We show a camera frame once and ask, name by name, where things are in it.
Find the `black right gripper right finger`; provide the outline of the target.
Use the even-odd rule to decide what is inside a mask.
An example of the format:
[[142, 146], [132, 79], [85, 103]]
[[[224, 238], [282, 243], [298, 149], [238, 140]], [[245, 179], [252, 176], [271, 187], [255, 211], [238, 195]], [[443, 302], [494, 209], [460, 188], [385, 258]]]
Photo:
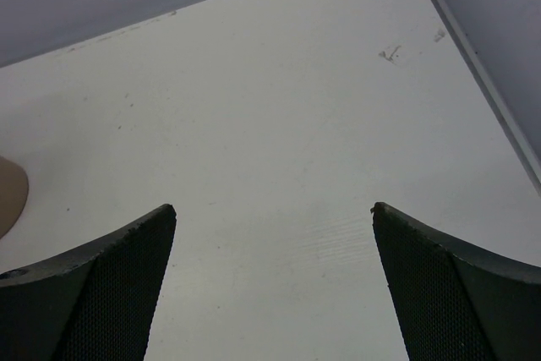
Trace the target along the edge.
[[411, 360], [538, 360], [540, 269], [378, 202], [374, 238]]

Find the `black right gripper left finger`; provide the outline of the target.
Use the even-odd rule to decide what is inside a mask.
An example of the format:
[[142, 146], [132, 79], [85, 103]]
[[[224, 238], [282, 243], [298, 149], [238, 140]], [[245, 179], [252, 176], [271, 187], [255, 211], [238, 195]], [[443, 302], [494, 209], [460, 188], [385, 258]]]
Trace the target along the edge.
[[3, 360], [142, 360], [176, 229], [162, 205], [1, 275]]

